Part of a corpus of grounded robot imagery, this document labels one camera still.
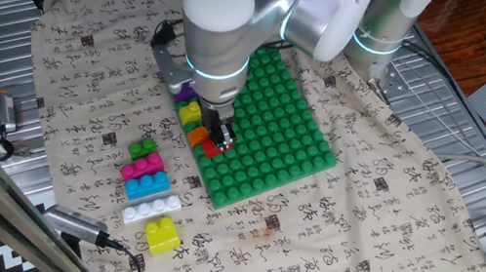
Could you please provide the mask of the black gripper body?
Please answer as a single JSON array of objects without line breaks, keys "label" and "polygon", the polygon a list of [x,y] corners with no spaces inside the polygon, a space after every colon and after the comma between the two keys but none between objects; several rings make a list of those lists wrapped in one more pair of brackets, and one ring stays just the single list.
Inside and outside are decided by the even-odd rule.
[{"label": "black gripper body", "polygon": [[211,103],[202,98],[201,100],[202,123],[208,131],[218,131],[221,126],[231,125],[234,121],[234,107],[231,102]]}]

